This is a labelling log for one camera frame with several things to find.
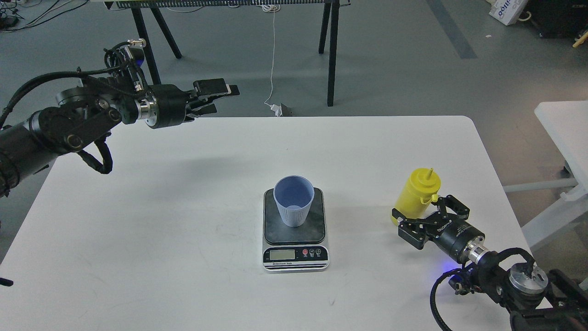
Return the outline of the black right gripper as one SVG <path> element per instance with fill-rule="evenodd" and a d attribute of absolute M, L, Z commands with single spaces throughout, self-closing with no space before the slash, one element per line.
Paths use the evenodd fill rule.
<path fill-rule="evenodd" d="M 473 247 L 484 243 L 485 234 L 468 223 L 469 208 L 453 195 L 439 197 L 433 204 L 437 212 L 433 218 L 425 219 L 408 218 L 398 209 L 391 209 L 391 216 L 398 221 L 398 235 L 417 250 L 424 249 L 432 237 L 452 260 L 466 263 Z"/>

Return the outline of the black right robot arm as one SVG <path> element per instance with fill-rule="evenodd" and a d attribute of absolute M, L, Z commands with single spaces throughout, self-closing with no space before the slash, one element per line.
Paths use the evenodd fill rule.
<path fill-rule="evenodd" d="M 443 280 L 456 295 L 485 293 L 509 313 L 513 331 L 585 331 L 588 327 L 586 291 L 558 269 L 544 272 L 535 258 L 519 247 L 501 252 L 484 247 L 485 235 L 468 223 L 469 209 L 454 196 L 439 197 L 437 211 L 426 218 L 408 218 L 398 209 L 398 234 L 421 250 L 432 241 L 461 265 L 443 273 L 429 295 L 433 318 L 449 330 L 437 308 L 435 294 Z"/>

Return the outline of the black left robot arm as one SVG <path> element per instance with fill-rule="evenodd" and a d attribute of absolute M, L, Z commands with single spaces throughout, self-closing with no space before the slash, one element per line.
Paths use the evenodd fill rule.
<path fill-rule="evenodd" d="M 11 97 L 1 114 L 1 195 L 48 167 L 57 157 L 75 153 L 101 174 L 112 171 L 106 139 L 118 124 L 145 121 L 151 129 L 178 126 L 216 113 L 215 100 L 238 96 L 222 78 L 198 80 L 182 91 L 172 84 L 149 85 L 141 69 L 145 39 L 127 40 L 105 50 L 105 69 L 59 71 L 32 78 Z M 16 104 L 44 83 L 79 78 L 80 86 L 57 94 L 57 106 L 7 126 Z"/>

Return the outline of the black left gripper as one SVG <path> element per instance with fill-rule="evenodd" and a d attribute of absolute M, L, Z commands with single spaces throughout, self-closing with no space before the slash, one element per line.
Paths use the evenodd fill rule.
<path fill-rule="evenodd" d="M 151 85 L 145 98 L 138 103 L 138 119 L 145 120 L 151 129 L 178 126 L 217 113 L 216 106 L 211 103 L 214 100 L 240 94 L 237 85 L 229 85 L 223 78 L 194 81 L 190 92 L 172 84 Z"/>

